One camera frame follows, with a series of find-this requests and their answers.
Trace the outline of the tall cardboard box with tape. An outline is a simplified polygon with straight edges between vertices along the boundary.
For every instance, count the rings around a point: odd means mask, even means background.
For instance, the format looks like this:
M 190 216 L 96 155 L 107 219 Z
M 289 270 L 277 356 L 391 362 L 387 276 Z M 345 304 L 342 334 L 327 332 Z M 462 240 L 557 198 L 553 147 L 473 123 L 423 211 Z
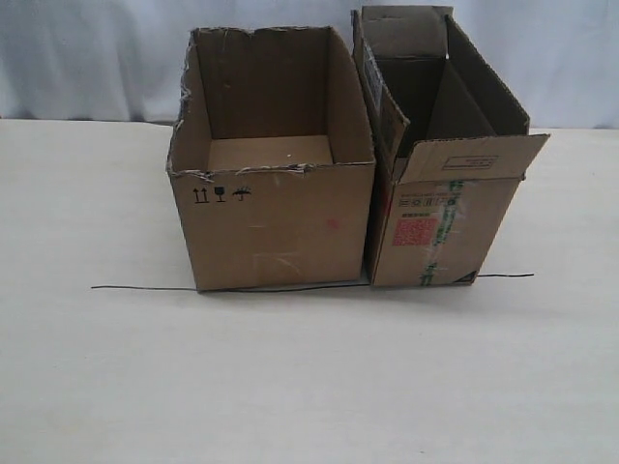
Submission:
M 352 26 L 376 154 L 368 280 L 469 285 L 547 135 L 450 7 L 364 6 Z

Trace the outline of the thin black line marker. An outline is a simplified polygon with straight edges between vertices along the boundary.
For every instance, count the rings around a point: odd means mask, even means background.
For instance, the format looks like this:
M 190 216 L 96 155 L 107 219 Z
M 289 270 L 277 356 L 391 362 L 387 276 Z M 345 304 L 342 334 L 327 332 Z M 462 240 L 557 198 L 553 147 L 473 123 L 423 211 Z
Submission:
M 534 277 L 534 273 L 524 274 L 476 274 L 476 279 L 479 278 L 529 278 Z M 332 282 L 324 284 L 298 284 L 298 285 L 286 285 L 282 287 L 258 287 L 258 288 L 234 288 L 223 289 L 223 293 L 297 293 L 307 291 L 319 291 L 319 290 L 333 290 L 333 289 L 346 289 L 346 288 L 363 288 L 370 287 L 370 283 L 366 278 L 362 278 L 356 281 L 346 282 Z M 190 287 L 161 287 L 161 286 L 135 286 L 135 285 L 112 285 L 102 284 L 93 285 L 91 290 L 127 290 L 127 291 L 152 291 L 152 292 L 193 292 L 204 293 L 204 290 L 198 290 Z

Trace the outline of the white curtain backdrop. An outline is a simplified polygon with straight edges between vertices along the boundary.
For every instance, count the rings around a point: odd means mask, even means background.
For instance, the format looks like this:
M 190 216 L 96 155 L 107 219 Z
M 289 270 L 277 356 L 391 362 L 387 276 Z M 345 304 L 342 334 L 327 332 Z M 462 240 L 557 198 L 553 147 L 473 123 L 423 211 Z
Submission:
M 7 118 L 169 122 L 189 33 L 331 25 L 352 37 L 357 1 L 5 1 Z M 614 1 L 456 1 L 456 21 L 536 128 L 618 125 Z

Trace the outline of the torn cardboard box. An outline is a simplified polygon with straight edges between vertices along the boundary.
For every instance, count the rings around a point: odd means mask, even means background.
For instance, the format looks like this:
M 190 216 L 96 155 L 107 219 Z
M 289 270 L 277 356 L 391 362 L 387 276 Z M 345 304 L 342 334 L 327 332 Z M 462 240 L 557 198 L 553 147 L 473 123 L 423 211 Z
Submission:
M 334 28 L 192 30 L 166 172 L 198 290 L 358 279 L 374 168 Z

